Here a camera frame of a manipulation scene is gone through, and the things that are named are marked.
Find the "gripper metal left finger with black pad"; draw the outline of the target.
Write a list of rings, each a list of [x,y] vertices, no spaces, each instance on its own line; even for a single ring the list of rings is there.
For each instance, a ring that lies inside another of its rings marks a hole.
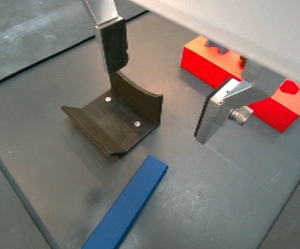
[[[94,22],[106,70],[113,74],[127,64],[125,19],[119,16],[114,0],[81,0],[81,2]]]

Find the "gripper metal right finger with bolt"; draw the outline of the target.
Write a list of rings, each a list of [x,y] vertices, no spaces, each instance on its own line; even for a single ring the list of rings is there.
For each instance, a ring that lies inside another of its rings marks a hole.
[[[196,140],[205,144],[228,120],[244,125],[253,114],[249,105],[269,98],[285,77],[272,69],[248,61],[242,80],[225,80],[208,96],[194,131]]]

